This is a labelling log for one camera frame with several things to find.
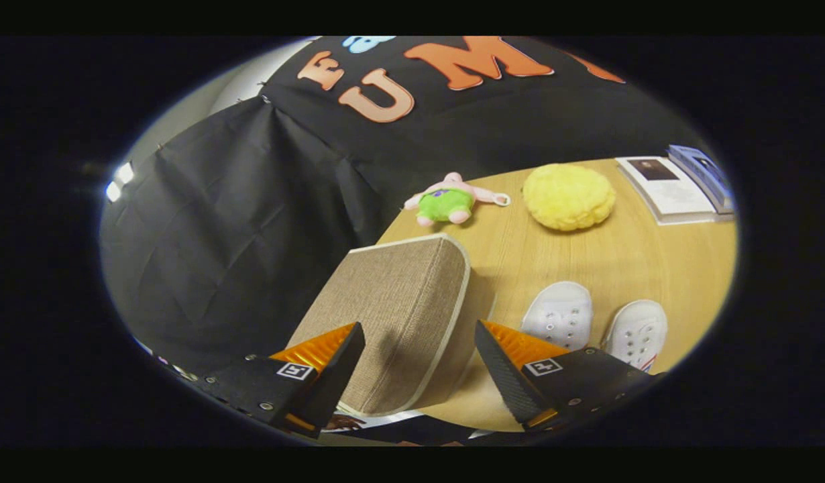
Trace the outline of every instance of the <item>wooden table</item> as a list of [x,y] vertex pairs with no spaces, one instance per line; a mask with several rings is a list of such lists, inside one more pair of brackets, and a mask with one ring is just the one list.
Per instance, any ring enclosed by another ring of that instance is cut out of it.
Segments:
[[[651,373],[670,370],[700,342],[716,320],[734,277],[737,226],[692,223],[658,226],[615,159],[576,163],[609,178],[614,210],[590,229],[558,232],[537,223],[520,189],[532,169],[469,181],[507,193],[508,207],[477,204],[462,225],[423,228],[415,211],[403,211],[378,244],[442,231],[464,245],[473,269],[496,291],[492,321],[519,329],[539,291],[554,282],[578,282],[591,292],[594,320],[588,345],[600,347],[615,312],[637,299],[666,310],[669,330]],[[489,431],[522,431],[502,402],[477,352],[449,400],[422,413]]]

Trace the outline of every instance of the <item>white sneaker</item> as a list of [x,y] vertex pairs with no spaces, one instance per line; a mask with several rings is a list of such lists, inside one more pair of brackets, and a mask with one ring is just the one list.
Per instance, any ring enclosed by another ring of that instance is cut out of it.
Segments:
[[618,310],[603,341],[603,350],[649,372],[666,342],[666,312],[652,300],[636,300]]
[[568,351],[582,349],[591,336],[591,294],[577,282],[544,288],[522,319],[523,333]]

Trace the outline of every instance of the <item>pink plush toy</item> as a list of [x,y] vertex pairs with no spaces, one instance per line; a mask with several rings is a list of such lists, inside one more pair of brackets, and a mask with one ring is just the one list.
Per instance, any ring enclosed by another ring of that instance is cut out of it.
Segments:
[[421,226],[431,226],[434,222],[460,224],[472,216],[472,207],[476,201],[499,206],[511,204],[510,196],[464,183],[461,175],[449,173],[442,182],[407,199],[404,210],[419,208],[417,219]]

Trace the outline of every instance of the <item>light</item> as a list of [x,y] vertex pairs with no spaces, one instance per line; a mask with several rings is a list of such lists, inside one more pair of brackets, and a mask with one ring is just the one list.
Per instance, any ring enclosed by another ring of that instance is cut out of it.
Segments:
[[109,187],[105,189],[105,195],[109,197],[109,201],[111,201],[112,203],[117,201],[118,198],[121,198],[121,189],[117,187],[115,181],[109,183]]
[[131,167],[131,163],[127,162],[123,166],[117,169],[115,173],[115,177],[121,181],[122,184],[127,184],[131,181],[135,174],[133,173],[133,167]]

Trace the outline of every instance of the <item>yellow sponge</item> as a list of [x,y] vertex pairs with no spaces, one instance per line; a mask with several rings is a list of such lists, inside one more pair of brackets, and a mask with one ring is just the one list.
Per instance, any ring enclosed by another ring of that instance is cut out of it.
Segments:
[[526,178],[522,195],[538,223],[563,231],[602,222],[615,204],[615,190],[603,174],[572,164],[535,169]]

